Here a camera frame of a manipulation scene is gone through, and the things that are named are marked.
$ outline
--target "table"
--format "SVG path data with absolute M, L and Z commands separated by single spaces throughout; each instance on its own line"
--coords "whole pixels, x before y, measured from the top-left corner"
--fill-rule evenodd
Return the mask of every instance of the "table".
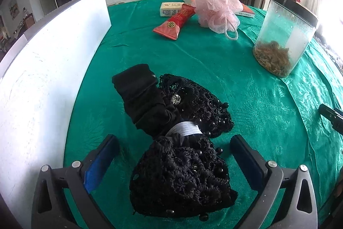
M 266 160 L 274 160 L 281 167 L 306 164 L 320 208 L 343 164 L 342 138 L 317 111 L 321 103 L 331 108 L 343 106 L 343 77 L 327 54 L 312 40 L 291 75 L 281 79 L 261 67 L 252 54 L 265 11 L 253 8 L 255 18 L 239 16 L 237 41 L 200 27 L 196 15 L 181 29 L 178 40 L 173 41 L 152 32 L 165 21 L 159 15 L 165 1 L 182 0 L 142 0 L 108 8 L 112 27 L 95 53 L 78 92 L 66 139 L 64 165 L 82 160 L 107 134 L 115 134 L 121 144 L 120 155 L 92 195 L 117 229 L 230 229 L 256 196 L 228 152 L 231 137 L 241 134 Z M 126 115 L 111 77 L 138 63 L 147 63 L 157 77 L 171 73 L 192 79 L 222 102 L 229 103 L 235 126 L 213 142 L 224 150 L 221 156 L 228 164 L 230 184 L 238 191 L 238 198 L 233 207 L 211 213 L 205 223 L 198 217 L 173 220 L 132 215 L 131 172 L 152 139 L 137 130 Z M 265 227 L 271 223 L 276 209 L 272 208 Z M 73 206 L 72 211 L 84 226 Z M 327 213 L 327 209 L 321 210 L 320 220 Z

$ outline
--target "black lid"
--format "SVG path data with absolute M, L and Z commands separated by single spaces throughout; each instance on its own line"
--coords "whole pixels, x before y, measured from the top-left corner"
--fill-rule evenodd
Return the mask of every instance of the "black lid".
M 296 0 L 273 0 L 285 7 L 287 10 L 293 12 L 304 21 L 308 22 L 311 26 L 318 27 L 318 17 L 308 10 L 304 5 L 297 2 Z

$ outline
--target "silver sequin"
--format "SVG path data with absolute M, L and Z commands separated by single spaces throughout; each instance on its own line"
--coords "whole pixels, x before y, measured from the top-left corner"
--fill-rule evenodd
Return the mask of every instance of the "silver sequin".
M 172 99 L 171 101 L 174 105 L 177 105 L 181 102 L 181 97 L 177 93 L 174 94 L 171 99 Z

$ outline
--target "round gold logo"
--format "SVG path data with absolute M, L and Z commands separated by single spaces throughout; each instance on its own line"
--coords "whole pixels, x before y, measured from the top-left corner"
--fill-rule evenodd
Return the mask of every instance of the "round gold logo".
M 176 26 L 174 22 L 169 22 L 167 24 L 167 27 L 169 27 L 169 28 L 173 28 L 174 26 Z

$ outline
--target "white elastic band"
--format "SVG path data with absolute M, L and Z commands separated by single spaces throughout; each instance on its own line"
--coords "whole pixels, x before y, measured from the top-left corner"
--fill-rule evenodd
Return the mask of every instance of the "white elastic band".
M 181 136 L 187 136 L 192 134 L 202 134 L 199 127 L 192 123 L 191 121 L 183 121 L 181 123 L 178 123 L 174 125 L 166 134 L 166 136 L 169 136 L 173 133 L 179 133 Z
M 229 22 L 230 26 L 232 26 L 233 30 L 235 31 L 235 37 L 230 37 L 228 34 L 227 34 L 227 19 L 226 20 L 226 31 L 224 32 L 225 36 L 227 39 L 230 39 L 230 40 L 237 40 L 238 39 L 238 32 L 237 32 L 237 29 L 234 28 L 234 26 Z

